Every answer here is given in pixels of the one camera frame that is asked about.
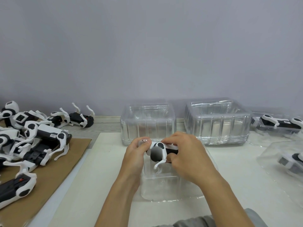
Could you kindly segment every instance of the plastic packaging tray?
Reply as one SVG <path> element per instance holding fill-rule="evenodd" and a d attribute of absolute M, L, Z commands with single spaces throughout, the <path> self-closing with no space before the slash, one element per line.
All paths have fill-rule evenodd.
<path fill-rule="evenodd" d="M 124 145 L 143 136 L 159 142 L 177 130 L 175 112 L 170 103 L 127 105 L 120 123 Z"/>
<path fill-rule="evenodd" d="M 252 118 L 261 117 L 264 114 L 268 114 L 277 119 L 300 118 L 294 115 L 293 112 L 283 108 L 252 108 Z M 257 127 L 251 124 L 250 130 L 257 133 L 256 135 L 251 134 L 249 138 L 250 144 L 260 147 L 268 147 L 273 141 L 282 142 L 302 140 L 300 137 L 300 130 L 298 129 L 290 129 L 284 127 L 277 127 L 277 129 L 273 129 L 272 127 L 262 124 Z"/>
<path fill-rule="evenodd" d="M 208 151 L 207 154 L 218 169 Z M 170 163 L 159 165 L 157 170 L 154 170 L 155 164 L 156 162 L 150 160 L 150 156 L 144 155 L 144 166 L 141 174 L 141 196 L 144 199 L 174 201 L 190 197 L 203 197 L 200 188 L 181 178 Z"/>
<path fill-rule="evenodd" d="M 303 165 L 294 161 L 284 166 L 293 154 L 302 152 L 303 141 L 275 142 L 257 157 L 257 162 L 290 199 L 303 208 Z"/>
<path fill-rule="evenodd" d="M 245 143 L 250 121 L 251 111 L 232 99 L 206 99 L 186 104 L 186 132 L 206 145 Z"/>

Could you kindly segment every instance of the wooden surface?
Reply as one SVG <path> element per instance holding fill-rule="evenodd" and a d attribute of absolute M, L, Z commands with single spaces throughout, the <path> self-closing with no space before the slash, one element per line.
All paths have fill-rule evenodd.
<path fill-rule="evenodd" d="M 92 148 L 99 133 L 121 132 L 119 116 L 96 116 L 95 123 L 89 128 L 79 126 L 64 126 L 62 129 L 68 130 L 75 138 L 89 138 L 91 143 L 88 148 Z M 185 131 L 183 119 L 177 119 L 177 130 Z"/>

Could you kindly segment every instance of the clear plastic container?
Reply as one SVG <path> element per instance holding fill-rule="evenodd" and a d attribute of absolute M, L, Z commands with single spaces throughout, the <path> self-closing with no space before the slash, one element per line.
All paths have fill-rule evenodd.
<path fill-rule="evenodd" d="M 259 120 L 264 114 L 270 115 L 277 119 L 300 118 L 292 111 L 283 108 L 252 108 L 252 120 L 250 130 L 256 134 L 251 134 L 249 143 L 255 146 L 268 147 L 272 142 L 296 141 L 302 140 L 300 137 L 300 129 L 292 129 L 285 127 L 266 126 Z"/>
<path fill-rule="evenodd" d="M 210 159 L 218 169 L 211 156 Z M 141 196 L 144 199 L 174 201 L 190 197 L 203 197 L 200 188 L 181 178 L 170 163 L 161 164 L 158 169 L 154 170 L 155 164 L 156 162 L 150 160 L 150 156 L 144 155 L 144 166 L 141 174 Z"/>
<path fill-rule="evenodd" d="M 301 208 L 303 208 L 303 163 L 295 161 L 292 156 L 302 152 L 303 141 L 275 142 L 257 157 L 259 165 Z"/>
<path fill-rule="evenodd" d="M 125 106 L 120 118 L 122 142 L 129 145 L 137 137 L 159 142 L 176 132 L 177 121 L 170 103 Z"/>
<path fill-rule="evenodd" d="M 186 104 L 184 126 L 205 145 L 243 144 L 249 135 L 251 111 L 228 98 Z"/>

